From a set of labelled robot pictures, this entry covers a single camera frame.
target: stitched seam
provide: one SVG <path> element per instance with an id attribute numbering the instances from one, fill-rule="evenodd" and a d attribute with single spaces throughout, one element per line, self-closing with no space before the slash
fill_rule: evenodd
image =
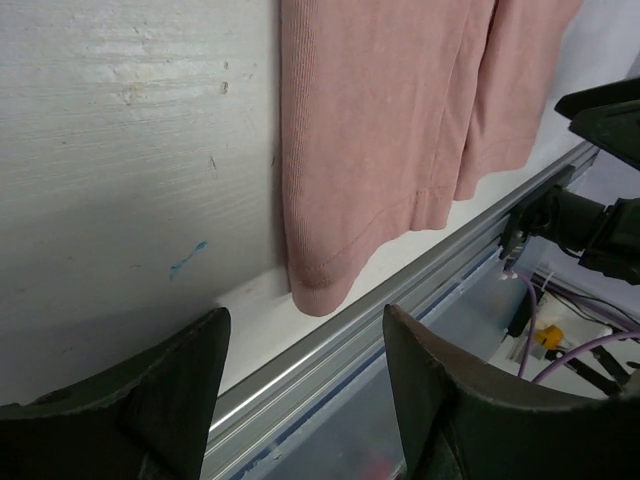
<path id="1" fill-rule="evenodd" d="M 314 270 L 318 270 L 324 266 L 326 266 L 327 264 L 331 263 L 333 260 L 335 260 L 337 257 L 339 257 L 342 253 L 344 253 L 346 250 L 348 250 L 353 244 L 357 243 L 358 240 L 360 240 L 360 238 L 362 238 L 362 236 L 367 233 L 367 230 L 369 229 L 369 227 L 376 221 L 378 220 L 378 218 L 386 213 L 387 211 L 397 207 L 398 205 L 400 205 L 403 202 L 406 202 L 407 200 L 417 197 L 423 193 L 432 193 L 434 191 L 437 190 L 445 190 L 445 189 L 455 189 L 455 184 L 450 184 L 450 185 L 441 185 L 438 187 L 430 187 L 430 188 L 423 188 L 420 190 L 416 190 L 415 192 L 413 192 L 410 195 L 407 195 L 406 197 L 402 198 L 401 200 L 398 200 L 396 203 L 394 203 L 393 205 L 388 206 L 387 208 L 380 210 L 378 213 L 376 213 L 373 218 L 364 226 L 364 228 L 362 229 L 362 231 L 351 241 L 349 242 L 347 245 L 345 245 L 343 248 L 341 248 L 337 253 L 335 253 L 334 255 L 332 255 L 330 258 L 328 258 L 327 260 L 325 260 L 322 263 L 316 264 L 312 267 L 304 267 L 301 268 L 300 271 L 303 272 L 312 272 Z M 290 262 L 290 265 L 293 267 L 296 267 L 296 264 L 293 262 Z"/>

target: white wall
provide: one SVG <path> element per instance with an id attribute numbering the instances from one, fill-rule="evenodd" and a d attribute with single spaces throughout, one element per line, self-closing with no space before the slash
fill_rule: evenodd
<path id="1" fill-rule="evenodd" d="M 640 49 L 640 2 L 585 3 L 529 165 L 487 177 L 447 229 L 381 248 L 345 305 L 578 142 L 553 103 L 623 77 Z M 277 4 L 0 0 L 0 404 L 216 301 L 234 319 L 224 389 L 326 321 L 295 309 L 276 268 Z"/>

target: ribbed knit fabric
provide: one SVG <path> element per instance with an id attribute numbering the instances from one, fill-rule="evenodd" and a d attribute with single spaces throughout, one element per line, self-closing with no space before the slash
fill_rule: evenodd
<path id="1" fill-rule="evenodd" d="M 446 225 L 454 195 L 473 192 L 467 185 L 491 171 L 491 159 L 471 152 L 494 138 L 511 139 L 511 124 L 502 135 L 500 97 L 513 84 L 526 84 L 522 91 L 544 84 L 512 110 L 525 117 L 523 135 L 535 136 L 546 100 L 540 92 L 551 81 L 568 10 L 579 3 L 282 0 L 283 206 L 300 310 L 330 313 L 380 245 L 409 230 Z M 523 63 L 524 34 L 511 30 L 527 24 L 529 10 L 540 30 L 527 25 L 534 55 Z M 494 41 L 494 31 L 507 34 Z M 525 65 L 528 76 L 510 65 Z M 496 89 L 492 76 L 500 72 L 508 77 Z M 495 114 L 487 116 L 494 97 Z M 478 147 L 467 146 L 463 156 L 468 134 Z M 498 168 L 522 165 L 528 153 L 500 160 Z"/>
<path id="2" fill-rule="evenodd" d="M 499 0 L 480 67 L 456 200 L 478 180 L 522 168 L 536 140 L 562 34 L 582 0 Z"/>

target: wire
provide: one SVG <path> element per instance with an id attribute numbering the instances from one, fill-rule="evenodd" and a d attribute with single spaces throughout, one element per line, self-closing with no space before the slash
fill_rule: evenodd
<path id="1" fill-rule="evenodd" d="M 538 297 L 536 295 L 536 289 L 533 286 L 531 280 L 524 274 L 512 270 L 511 272 L 507 272 L 507 274 L 512 273 L 520 280 L 524 282 L 527 286 L 527 290 L 529 291 L 529 298 L 531 300 L 531 321 L 529 324 L 529 333 L 527 335 L 527 342 L 524 345 L 524 352 L 522 354 L 522 362 L 520 362 L 520 368 L 518 369 L 518 377 L 522 378 L 524 375 L 524 371 L 527 368 L 527 362 L 529 361 L 529 354 L 531 353 L 531 345 L 533 344 L 533 337 L 536 332 L 536 319 L 538 315 Z"/>
<path id="2" fill-rule="evenodd" d="M 640 338 L 640 332 L 620 332 L 614 333 L 612 335 L 607 335 L 606 337 L 596 338 L 591 340 L 590 342 L 585 343 L 584 345 L 580 345 L 579 347 L 574 348 L 573 350 L 569 350 L 562 357 L 557 358 L 550 365 L 542 370 L 538 375 L 535 376 L 532 383 L 540 383 L 553 372 L 558 370 L 565 363 L 569 362 L 569 360 L 573 360 L 578 355 L 583 354 L 584 352 L 588 352 L 589 350 L 599 347 L 601 345 L 605 345 L 610 342 L 615 342 L 617 340 L 626 340 L 628 338 Z"/>
<path id="3" fill-rule="evenodd" d="M 613 308 L 614 310 L 617 310 L 618 312 L 620 312 L 621 314 L 623 314 L 625 317 L 627 317 L 629 320 L 631 320 L 634 323 L 638 323 L 638 320 L 636 320 L 635 318 L 633 318 L 631 315 L 629 315 L 627 312 L 625 312 L 623 309 L 621 309 L 620 307 L 614 305 L 611 302 L 607 302 L 606 300 L 602 300 L 598 297 L 593 297 L 591 295 L 580 295 L 579 293 L 573 293 L 571 292 L 571 295 L 573 295 L 574 297 L 580 297 L 580 298 L 584 298 L 587 300 L 591 300 L 592 302 L 600 302 L 603 303 L 605 305 L 608 305 L 609 307 Z"/>
<path id="4" fill-rule="evenodd" d="M 556 293 L 556 292 L 550 292 L 547 291 L 547 293 L 549 293 L 553 298 L 555 298 L 556 300 L 558 300 L 558 302 L 560 302 L 562 305 L 564 305 L 565 307 L 567 307 L 569 310 L 571 310 L 573 313 L 575 313 L 576 315 L 578 315 L 580 318 L 582 318 L 583 320 L 586 320 L 587 322 L 593 322 L 593 323 L 598 323 L 600 325 L 604 325 L 606 327 L 609 326 L 608 323 L 603 322 L 601 320 L 598 320 L 597 318 L 594 318 L 590 315 L 588 315 L 586 312 L 582 311 L 580 309 L 580 307 L 578 307 L 578 305 L 576 305 L 575 303 L 573 303 L 571 300 L 569 300 L 567 297 L 563 297 L 562 295 Z"/>

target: purple cable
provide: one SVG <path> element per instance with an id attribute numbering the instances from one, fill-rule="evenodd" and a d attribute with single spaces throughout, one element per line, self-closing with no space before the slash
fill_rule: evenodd
<path id="1" fill-rule="evenodd" d="M 559 369 L 562 365 L 567 363 L 569 360 L 576 358 L 578 355 L 588 352 L 600 345 L 604 345 L 609 342 L 615 342 L 616 340 L 626 340 L 627 338 L 640 338 L 640 332 L 619 332 L 614 333 L 612 335 L 607 335 L 606 337 L 596 338 L 595 340 L 591 340 L 590 342 L 585 343 L 584 345 L 580 345 L 579 347 L 574 348 L 573 350 L 568 351 L 562 357 L 551 362 L 550 365 L 542 370 L 536 377 L 531 380 L 532 383 L 540 383 L 542 380 L 547 378 L 557 369 Z"/>
<path id="2" fill-rule="evenodd" d="M 522 354 L 522 362 L 520 362 L 520 368 L 518 369 L 518 377 L 522 378 L 524 371 L 527 368 L 527 362 L 529 361 L 529 354 L 531 353 L 531 345 L 533 344 L 533 337 L 536 334 L 536 318 L 538 310 L 538 298 L 536 296 L 536 289 L 533 283 L 526 275 L 520 272 L 512 271 L 507 272 L 514 273 L 520 280 L 522 280 L 529 290 L 529 299 L 531 300 L 531 322 L 529 324 L 529 334 L 527 335 L 527 343 L 524 345 L 524 352 Z"/>

